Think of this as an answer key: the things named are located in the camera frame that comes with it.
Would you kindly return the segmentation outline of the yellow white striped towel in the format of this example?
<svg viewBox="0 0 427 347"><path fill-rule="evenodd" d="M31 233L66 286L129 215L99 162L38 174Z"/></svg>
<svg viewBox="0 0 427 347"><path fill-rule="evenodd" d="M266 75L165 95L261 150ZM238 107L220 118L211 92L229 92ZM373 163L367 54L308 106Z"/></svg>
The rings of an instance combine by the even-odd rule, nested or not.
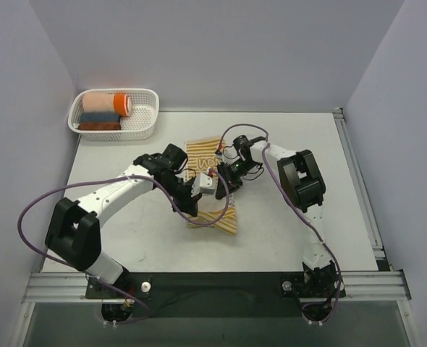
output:
<svg viewBox="0 0 427 347"><path fill-rule="evenodd" d="M220 137L210 137L201 140L189 140L185 142L185 152L188 156L187 170L185 177L194 177L197 174L206 173L209 168L216 168L220 164L220 159L215 152L218 148ZM217 200L215 194L203 194L198 202L198 216L193 218L201 223L211 222L218 218L223 212L226 199ZM229 196L227 211L221 220L209 225L230 235L237 234L237 211L234 203L234 195Z"/></svg>

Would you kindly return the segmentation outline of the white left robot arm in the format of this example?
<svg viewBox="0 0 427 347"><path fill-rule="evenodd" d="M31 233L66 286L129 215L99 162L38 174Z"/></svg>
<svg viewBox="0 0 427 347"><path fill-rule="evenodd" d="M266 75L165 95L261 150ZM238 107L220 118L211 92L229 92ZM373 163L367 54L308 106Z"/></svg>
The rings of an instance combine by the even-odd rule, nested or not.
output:
<svg viewBox="0 0 427 347"><path fill-rule="evenodd" d="M156 188L163 188L182 213L195 217L202 197L201 178L185 181L179 177L186 161L187 153L170 144L162 153L137 157L118 181L75 201L59 200L46 234L46 247L74 269L103 281L102 289L111 297L133 294L135 284L129 271L102 249L101 227L131 201Z"/></svg>

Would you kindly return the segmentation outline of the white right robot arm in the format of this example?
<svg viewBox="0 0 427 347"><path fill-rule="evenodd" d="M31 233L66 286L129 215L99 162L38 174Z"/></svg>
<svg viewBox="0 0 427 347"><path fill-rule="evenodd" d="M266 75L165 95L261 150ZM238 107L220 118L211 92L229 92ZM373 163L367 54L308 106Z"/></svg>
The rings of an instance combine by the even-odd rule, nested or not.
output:
<svg viewBox="0 0 427 347"><path fill-rule="evenodd" d="M245 176L253 168L266 169L284 201L304 223L303 274L294 286L306 297L334 298L343 289L342 276L334 253L324 238L323 202L326 185L313 153L309 150L287 150L270 144L265 137L248 139L241 135L231 146L235 157L227 157L220 147L216 154L220 164L216 169L220 175L215 198L220 200L227 193L242 187Z"/></svg>

